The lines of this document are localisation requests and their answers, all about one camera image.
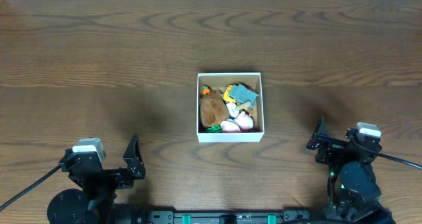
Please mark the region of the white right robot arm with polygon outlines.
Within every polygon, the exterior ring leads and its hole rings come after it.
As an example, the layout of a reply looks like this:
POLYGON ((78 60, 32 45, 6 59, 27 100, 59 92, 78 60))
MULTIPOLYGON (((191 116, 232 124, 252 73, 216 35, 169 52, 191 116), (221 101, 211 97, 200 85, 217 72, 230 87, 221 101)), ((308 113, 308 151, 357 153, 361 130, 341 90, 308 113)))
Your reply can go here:
POLYGON ((372 162, 381 152, 381 131, 373 124, 358 122, 345 140, 330 137, 324 117, 306 148, 316 150, 315 161, 329 167, 329 204, 320 210, 327 219, 350 223, 393 223, 390 211, 379 202, 382 194, 372 162))

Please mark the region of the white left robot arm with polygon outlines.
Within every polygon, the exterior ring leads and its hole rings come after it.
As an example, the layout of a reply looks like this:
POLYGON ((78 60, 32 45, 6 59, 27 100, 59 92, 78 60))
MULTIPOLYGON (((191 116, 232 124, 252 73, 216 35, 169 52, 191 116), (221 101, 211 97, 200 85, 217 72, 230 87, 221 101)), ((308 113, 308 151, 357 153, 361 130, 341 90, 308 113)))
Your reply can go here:
POLYGON ((126 167, 104 169, 106 151, 100 138, 80 139, 59 161, 78 189, 58 193, 47 207, 50 223, 146 223, 146 212, 130 204, 116 204, 116 191, 130 189, 136 180, 145 178, 138 136, 133 135, 123 160, 126 167))

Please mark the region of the white cardboard box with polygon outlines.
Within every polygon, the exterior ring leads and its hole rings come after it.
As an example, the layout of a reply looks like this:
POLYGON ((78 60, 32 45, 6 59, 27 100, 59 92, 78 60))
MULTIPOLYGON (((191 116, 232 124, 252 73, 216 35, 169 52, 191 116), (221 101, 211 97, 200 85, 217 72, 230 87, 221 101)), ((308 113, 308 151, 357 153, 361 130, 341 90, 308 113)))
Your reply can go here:
POLYGON ((264 106, 262 94, 262 80, 259 72, 221 72, 198 73, 196 83, 196 135, 200 143, 210 142, 259 142, 264 136, 264 106), (202 87, 223 92, 230 84, 243 84, 249 90, 258 94, 257 102, 253 106, 254 128, 250 132, 242 133, 207 133, 200 121, 200 96, 202 87))

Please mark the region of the brown plush capybara with orange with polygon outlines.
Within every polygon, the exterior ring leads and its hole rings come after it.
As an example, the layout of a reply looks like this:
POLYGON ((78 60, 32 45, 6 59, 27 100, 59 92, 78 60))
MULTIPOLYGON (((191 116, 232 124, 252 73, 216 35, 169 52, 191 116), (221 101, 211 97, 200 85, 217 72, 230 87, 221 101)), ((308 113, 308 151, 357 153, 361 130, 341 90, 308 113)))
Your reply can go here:
POLYGON ((229 118, 229 112, 220 92, 214 92, 209 87, 202 87, 199 100, 200 122, 204 128, 219 125, 229 118))

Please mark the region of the pink plush pig with hat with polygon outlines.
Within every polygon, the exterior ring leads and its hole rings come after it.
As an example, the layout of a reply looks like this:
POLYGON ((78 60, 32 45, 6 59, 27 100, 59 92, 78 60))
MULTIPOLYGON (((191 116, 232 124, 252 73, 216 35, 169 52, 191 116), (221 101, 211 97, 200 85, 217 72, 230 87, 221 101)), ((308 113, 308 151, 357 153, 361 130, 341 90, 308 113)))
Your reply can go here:
POLYGON ((248 132, 254 127, 255 123, 253 118, 242 111, 236 118, 227 119, 220 123, 220 127, 223 133, 240 133, 248 132))

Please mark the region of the yellow grey toy dump truck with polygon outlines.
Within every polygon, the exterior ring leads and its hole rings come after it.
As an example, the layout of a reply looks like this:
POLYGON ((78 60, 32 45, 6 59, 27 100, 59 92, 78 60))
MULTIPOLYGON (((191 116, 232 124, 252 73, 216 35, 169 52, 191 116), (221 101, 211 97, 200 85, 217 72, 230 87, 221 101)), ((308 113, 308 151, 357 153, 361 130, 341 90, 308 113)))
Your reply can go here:
POLYGON ((222 99, 227 103, 243 104, 249 102, 248 110, 253 108, 257 98, 257 93, 247 89, 242 84, 229 85, 222 95, 222 99))

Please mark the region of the pig face wooden rattle drum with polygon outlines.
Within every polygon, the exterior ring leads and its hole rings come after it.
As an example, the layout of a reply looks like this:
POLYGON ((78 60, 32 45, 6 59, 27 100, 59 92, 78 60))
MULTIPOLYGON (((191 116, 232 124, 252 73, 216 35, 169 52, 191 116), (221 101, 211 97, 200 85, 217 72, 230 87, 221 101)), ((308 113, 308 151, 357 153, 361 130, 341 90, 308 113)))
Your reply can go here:
POLYGON ((242 104, 227 103, 226 107, 231 119, 236 118, 242 110, 248 109, 251 106, 251 102, 247 101, 242 104))

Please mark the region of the green plastic spinning disc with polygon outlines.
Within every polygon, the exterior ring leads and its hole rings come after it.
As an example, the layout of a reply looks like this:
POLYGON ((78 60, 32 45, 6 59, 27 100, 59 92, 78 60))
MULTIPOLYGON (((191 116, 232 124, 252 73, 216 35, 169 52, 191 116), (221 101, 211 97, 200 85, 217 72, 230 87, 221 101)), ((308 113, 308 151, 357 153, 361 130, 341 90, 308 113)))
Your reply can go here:
POLYGON ((206 133, 222 133, 222 128, 220 125, 214 125, 205 130, 206 133))

